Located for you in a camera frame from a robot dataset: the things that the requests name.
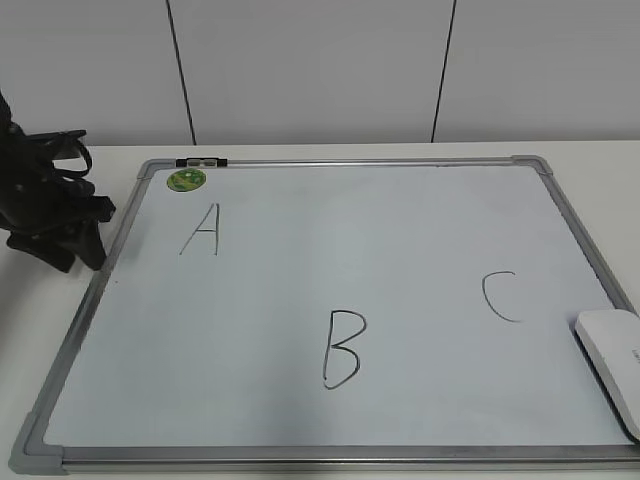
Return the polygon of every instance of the table surface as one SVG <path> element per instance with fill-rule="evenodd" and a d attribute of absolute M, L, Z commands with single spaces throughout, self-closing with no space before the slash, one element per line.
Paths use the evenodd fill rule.
<path fill-rule="evenodd" d="M 464 144 L 93 147 L 89 179 L 118 207 L 102 235 L 113 239 L 142 162 L 149 158 L 216 156 L 237 160 L 456 158 L 540 155 L 547 159 L 593 240 L 631 302 L 640 306 L 640 141 Z M 31 409 L 67 332 L 92 272 L 78 262 L 64 275 L 25 254 L 0 249 L 0 480 L 20 478 L 7 466 L 13 441 Z M 312 474 L 290 474 L 292 478 Z M 388 478 L 389 473 L 326 474 L 333 478 Z M 640 479 L 637 472 L 411 472 L 406 478 Z M 158 478 L 155 474 L 76 475 L 76 478 Z M 264 474 L 189 474 L 188 478 L 264 478 Z"/>

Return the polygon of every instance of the white wall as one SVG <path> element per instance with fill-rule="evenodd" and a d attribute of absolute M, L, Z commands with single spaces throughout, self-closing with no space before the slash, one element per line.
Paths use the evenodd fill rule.
<path fill-rule="evenodd" d="M 0 89 L 28 133 L 190 142 L 161 0 L 2 0 Z"/>
<path fill-rule="evenodd" d="M 436 141 L 640 138 L 640 1 L 458 0 Z"/>
<path fill-rule="evenodd" d="M 424 142 L 451 0 L 172 0 L 198 143 Z"/>

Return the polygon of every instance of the whiteboard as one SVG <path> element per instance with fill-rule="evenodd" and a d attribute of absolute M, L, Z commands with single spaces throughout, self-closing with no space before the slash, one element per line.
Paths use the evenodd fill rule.
<path fill-rule="evenodd" d="M 630 443 L 571 330 L 611 302 L 535 169 L 212 168 L 192 192 L 175 171 L 46 443 Z"/>

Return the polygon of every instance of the black object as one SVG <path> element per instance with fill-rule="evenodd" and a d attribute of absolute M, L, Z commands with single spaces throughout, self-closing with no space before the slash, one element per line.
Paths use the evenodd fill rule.
<path fill-rule="evenodd" d="M 106 258 L 98 223 L 108 222 L 115 206 L 94 196 L 85 177 L 91 155 L 80 138 L 85 130 L 25 135 L 11 120 L 0 93 L 0 228 L 7 246 L 29 253 L 63 272 L 78 256 L 99 270 Z M 81 156 L 84 170 L 56 168 L 53 160 Z"/>

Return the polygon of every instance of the black marker writing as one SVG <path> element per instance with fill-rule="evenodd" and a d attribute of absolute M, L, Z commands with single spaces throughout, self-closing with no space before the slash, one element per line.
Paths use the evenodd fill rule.
<path fill-rule="evenodd" d="M 207 218 L 211 214 L 211 211 L 214 209 L 214 207 L 216 209 L 216 228 L 215 229 L 213 229 L 213 228 L 209 228 L 209 229 L 200 228 L 200 227 L 202 227 L 202 224 L 204 224 L 204 222 L 207 220 Z M 209 210 L 207 210 L 207 213 L 204 215 L 204 218 L 198 224 L 198 226 L 193 231 L 193 233 L 189 236 L 189 238 L 185 242 L 184 246 L 182 247 L 182 249 L 180 250 L 180 253 L 178 255 L 182 255 L 182 252 L 184 252 L 184 249 L 187 248 L 187 245 L 189 245 L 189 242 L 191 242 L 191 240 L 193 239 L 193 237 L 195 236 L 196 233 L 215 233 L 216 234 L 216 237 L 215 237 L 216 245 L 215 245 L 213 254 L 214 255 L 218 255 L 218 245 L 220 244 L 220 204 L 219 203 L 212 203 L 211 204 L 211 206 L 209 207 Z"/>
<path fill-rule="evenodd" d="M 493 273 L 489 273 L 487 275 L 485 275 L 482 278 L 482 294 L 484 295 L 484 299 L 487 301 L 487 305 L 489 305 L 489 308 L 491 309 L 491 311 L 493 311 L 493 313 L 495 313 L 498 317 L 500 317 L 501 319 L 507 321 L 507 322 L 511 322 L 511 323 L 520 323 L 522 320 L 513 320 L 511 318 L 507 318 L 504 315 L 501 315 L 500 312 L 498 312 L 495 308 L 493 308 L 493 305 L 491 304 L 491 300 L 489 300 L 489 297 L 487 296 L 487 279 L 489 277 L 492 277 L 494 275 L 504 275 L 504 274 L 508 274 L 508 275 L 515 275 L 514 272 L 511 272 L 509 270 L 503 270 L 500 272 L 493 272 Z"/>
<path fill-rule="evenodd" d="M 360 320 L 362 320 L 362 327 L 356 333 L 345 338 L 344 340 L 341 340 L 336 343 L 332 343 L 333 324 L 335 322 L 334 316 L 336 313 L 345 313 L 347 315 L 354 315 L 360 318 Z M 350 340 L 353 340 L 358 335 L 361 335 L 366 329 L 367 329 L 367 319 L 364 318 L 363 315 L 360 315 L 358 312 L 354 312 L 352 310 L 332 310 L 331 311 L 331 319 L 329 320 L 329 337 L 327 338 L 327 349 L 324 352 L 324 365 L 322 367 L 322 378 L 324 380 L 324 388 L 326 388 L 327 390 L 335 390 L 341 385 L 344 385 L 345 383 L 347 383 L 349 380 L 351 380 L 355 376 L 356 373 L 358 373 L 358 371 L 360 370 L 360 357 L 358 357 L 358 354 L 356 352 L 354 352 L 350 348 L 344 347 L 343 345 L 349 342 Z M 347 377 L 345 377 L 335 385 L 327 384 L 327 366 L 329 364 L 329 356 L 330 356 L 331 350 L 342 350 L 343 352 L 347 352 L 351 354 L 354 360 L 356 361 L 356 364 L 351 374 L 349 374 Z"/>

